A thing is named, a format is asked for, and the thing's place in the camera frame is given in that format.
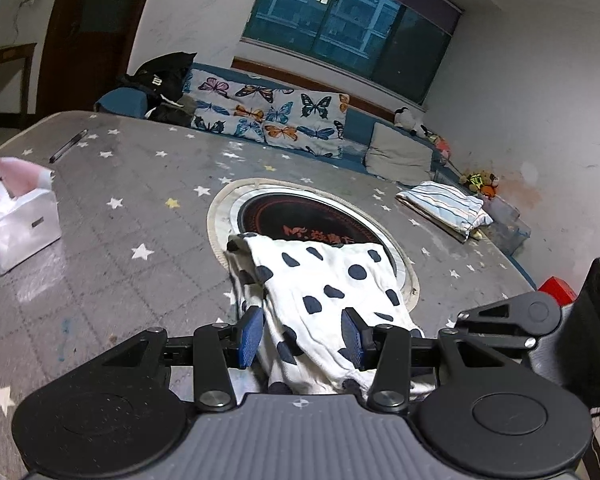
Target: metal pivot screw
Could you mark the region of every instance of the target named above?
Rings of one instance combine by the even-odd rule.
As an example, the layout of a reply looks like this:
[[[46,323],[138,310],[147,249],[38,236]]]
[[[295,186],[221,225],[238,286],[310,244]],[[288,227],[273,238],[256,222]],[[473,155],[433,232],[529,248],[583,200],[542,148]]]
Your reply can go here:
[[[209,390],[200,395],[200,402],[212,408],[222,408],[231,402],[231,397],[220,390]]]
[[[404,395],[393,390],[383,390],[382,392],[374,393],[374,401],[379,406],[395,408],[404,402]]]

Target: white cloth with black dots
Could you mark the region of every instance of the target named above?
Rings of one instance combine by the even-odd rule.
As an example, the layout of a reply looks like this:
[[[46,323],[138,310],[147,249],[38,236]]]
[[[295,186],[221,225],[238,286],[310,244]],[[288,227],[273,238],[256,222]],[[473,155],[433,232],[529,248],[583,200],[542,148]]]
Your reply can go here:
[[[258,358],[269,384],[295,394],[334,394],[353,379],[364,397],[375,371],[360,372],[348,359],[341,315],[353,307],[369,325],[390,323],[422,331],[404,306],[382,246],[329,246],[319,242],[231,235],[227,243],[238,316],[261,306],[265,327]],[[412,384],[412,394],[430,390]]]

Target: table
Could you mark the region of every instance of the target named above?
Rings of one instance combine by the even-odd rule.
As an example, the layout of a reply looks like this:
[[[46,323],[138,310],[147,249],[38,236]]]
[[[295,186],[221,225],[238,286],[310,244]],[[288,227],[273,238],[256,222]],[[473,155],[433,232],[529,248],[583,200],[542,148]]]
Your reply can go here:
[[[26,43],[19,45],[0,46],[0,64],[8,63],[16,59],[24,59],[24,68],[22,69],[22,83],[20,86],[20,127],[24,128],[29,111],[29,81],[31,78],[31,63],[35,43]]]
[[[49,157],[85,128],[84,144],[49,165]],[[10,386],[16,404],[149,326],[181,336],[218,317],[235,321],[225,296],[228,275],[206,233],[222,179],[309,178],[311,186],[375,217],[414,262],[420,299],[411,317],[426,336],[461,310],[531,290],[488,240],[461,244],[399,205],[395,184],[236,140],[75,111],[46,118],[1,147],[0,156],[56,171],[62,227],[60,240],[0,276],[0,388]],[[382,200],[373,198],[376,189]],[[179,207],[169,207],[169,199]],[[132,259],[141,244],[153,253]],[[190,370],[174,369],[171,388],[190,394]],[[11,439],[13,412],[9,407],[5,417],[0,409],[0,473],[15,479],[24,469]]]

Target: striped fabric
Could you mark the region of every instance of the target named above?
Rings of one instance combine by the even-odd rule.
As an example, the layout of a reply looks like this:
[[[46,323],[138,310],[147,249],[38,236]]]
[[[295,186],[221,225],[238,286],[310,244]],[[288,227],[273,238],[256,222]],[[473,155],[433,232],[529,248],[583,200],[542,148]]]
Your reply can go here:
[[[453,186],[430,180],[398,193],[396,198],[460,233],[464,240],[467,240],[473,229],[493,222],[482,209],[482,200],[465,196]]]

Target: pen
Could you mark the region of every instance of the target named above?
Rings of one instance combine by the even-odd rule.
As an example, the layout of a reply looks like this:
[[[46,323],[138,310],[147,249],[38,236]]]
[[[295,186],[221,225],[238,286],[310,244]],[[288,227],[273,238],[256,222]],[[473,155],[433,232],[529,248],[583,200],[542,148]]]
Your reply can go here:
[[[81,131],[79,134],[75,134],[68,143],[66,143],[54,155],[52,155],[51,158],[49,158],[49,162],[51,164],[53,164],[56,160],[58,160],[61,156],[63,156],[70,147],[75,146],[78,142],[80,142],[80,139],[83,138],[85,136],[85,134],[87,134],[87,132],[88,132],[88,130],[85,129],[85,130]]]

